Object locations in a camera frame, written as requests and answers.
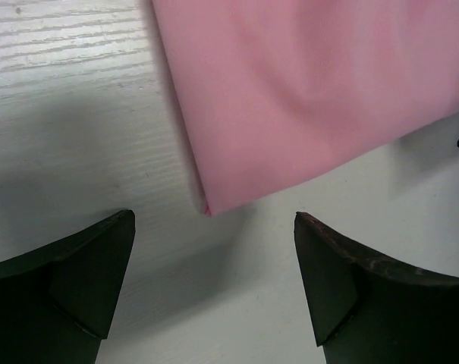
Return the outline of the pink t-shirt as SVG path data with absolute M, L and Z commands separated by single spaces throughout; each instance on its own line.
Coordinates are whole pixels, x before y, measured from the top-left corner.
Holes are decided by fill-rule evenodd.
M 217 215 L 459 112 L 459 1 L 156 1 Z

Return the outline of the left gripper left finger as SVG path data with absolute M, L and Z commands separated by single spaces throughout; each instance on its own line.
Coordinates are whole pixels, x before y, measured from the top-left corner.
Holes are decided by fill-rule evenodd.
M 0 363 L 94 363 L 134 237 L 126 209 L 0 262 Z

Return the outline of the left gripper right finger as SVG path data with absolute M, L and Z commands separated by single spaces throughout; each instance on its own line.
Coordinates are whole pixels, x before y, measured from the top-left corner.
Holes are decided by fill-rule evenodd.
M 459 363 L 459 278 L 394 259 L 305 212 L 294 242 L 328 363 Z

